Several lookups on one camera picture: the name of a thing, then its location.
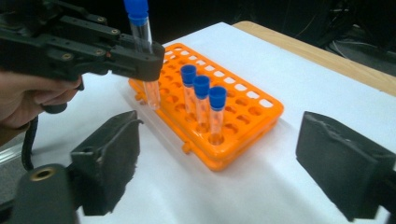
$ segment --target finger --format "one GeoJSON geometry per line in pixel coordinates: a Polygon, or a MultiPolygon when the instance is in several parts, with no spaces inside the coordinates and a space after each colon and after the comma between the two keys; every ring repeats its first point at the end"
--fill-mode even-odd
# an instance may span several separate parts
{"type": "Polygon", "coordinates": [[[73,99],[77,92],[76,90],[66,91],[55,98],[43,102],[42,105],[61,105],[67,103],[73,99]]]}
{"type": "Polygon", "coordinates": [[[0,125],[16,129],[34,119],[41,112],[43,112],[43,108],[35,104],[29,94],[26,94],[21,104],[5,119],[2,119],[0,125]]]}
{"type": "Polygon", "coordinates": [[[16,91],[65,91],[75,89],[81,83],[81,77],[78,77],[76,81],[63,81],[10,72],[5,72],[4,75],[7,79],[7,83],[16,91]]]}
{"type": "Polygon", "coordinates": [[[55,99],[56,97],[64,93],[65,91],[35,91],[33,100],[36,104],[41,105],[47,101],[55,99]]]}

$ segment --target screw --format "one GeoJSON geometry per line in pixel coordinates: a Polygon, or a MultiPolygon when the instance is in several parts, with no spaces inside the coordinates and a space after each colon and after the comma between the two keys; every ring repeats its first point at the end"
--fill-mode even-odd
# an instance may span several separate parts
{"type": "Polygon", "coordinates": [[[97,49],[95,52],[96,55],[102,55],[103,51],[101,49],[97,49]]]}
{"type": "Polygon", "coordinates": [[[72,55],[69,54],[69,53],[66,53],[66,54],[62,55],[62,59],[63,59],[63,60],[69,60],[69,59],[71,59],[71,58],[72,58],[72,55]]]}

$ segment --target human hand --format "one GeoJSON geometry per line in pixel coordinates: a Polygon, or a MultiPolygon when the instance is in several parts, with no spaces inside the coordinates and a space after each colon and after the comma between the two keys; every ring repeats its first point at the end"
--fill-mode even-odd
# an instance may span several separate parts
{"type": "Polygon", "coordinates": [[[41,105],[69,102],[80,83],[0,71],[0,127],[17,129],[43,112],[41,105]]]}

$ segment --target tube lid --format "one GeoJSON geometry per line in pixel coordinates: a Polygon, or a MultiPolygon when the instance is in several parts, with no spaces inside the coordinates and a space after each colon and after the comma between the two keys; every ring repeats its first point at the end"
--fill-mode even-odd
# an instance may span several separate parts
{"type": "Polygon", "coordinates": [[[224,87],[216,86],[209,90],[210,107],[215,111],[220,111],[225,106],[227,90],[224,87]]]}
{"type": "Polygon", "coordinates": [[[124,0],[128,18],[134,25],[146,24],[149,14],[148,0],[124,0]]]}
{"type": "Polygon", "coordinates": [[[192,87],[192,82],[194,78],[197,76],[197,68],[192,64],[183,65],[180,68],[181,79],[183,80],[183,84],[186,87],[192,87]]]}
{"type": "Polygon", "coordinates": [[[198,76],[194,78],[195,96],[203,100],[209,94],[210,79],[207,76],[198,76]]]}

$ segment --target robot end effector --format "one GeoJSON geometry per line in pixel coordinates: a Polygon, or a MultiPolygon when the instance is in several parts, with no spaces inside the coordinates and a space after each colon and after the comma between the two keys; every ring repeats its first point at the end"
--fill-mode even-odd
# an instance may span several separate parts
{"type": "Polygon", "coordinates": [[[63,80],[84,73],[159,78],[164,48],[135,50],[134,38],[106,26],[106,18],[56,0],[0,3],[0,67],[6,71],[63,80]]]}

